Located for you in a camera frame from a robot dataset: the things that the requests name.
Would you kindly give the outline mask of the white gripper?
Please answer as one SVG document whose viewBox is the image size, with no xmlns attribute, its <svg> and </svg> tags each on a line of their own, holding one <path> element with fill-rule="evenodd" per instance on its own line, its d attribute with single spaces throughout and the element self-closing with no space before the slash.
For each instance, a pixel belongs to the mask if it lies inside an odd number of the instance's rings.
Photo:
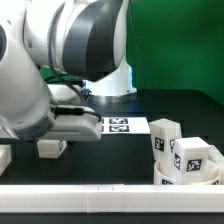
<svg viewBox="0 0 224 224">
<path fill-rule="evenodd" d="M 102 117 L 87 106 L 59 106 L 54 127 L 41 140 L 95 142 L 101 139 Z"/>
</svg>

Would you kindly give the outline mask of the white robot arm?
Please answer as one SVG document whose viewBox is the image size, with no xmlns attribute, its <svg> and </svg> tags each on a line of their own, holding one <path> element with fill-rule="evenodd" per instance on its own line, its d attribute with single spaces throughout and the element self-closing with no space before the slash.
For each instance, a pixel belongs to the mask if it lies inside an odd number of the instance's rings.
<svg viewBox="0 0 224 224">
<path fill-rule="evenodd" d="M 82 92 L 71 86 L 78 102 L 59 103 L 39 69 L 125 95 L 127 10 L 128 0 L 0 0 L 0 139 L 101 138 L 102 118 Z"/>
</svg>

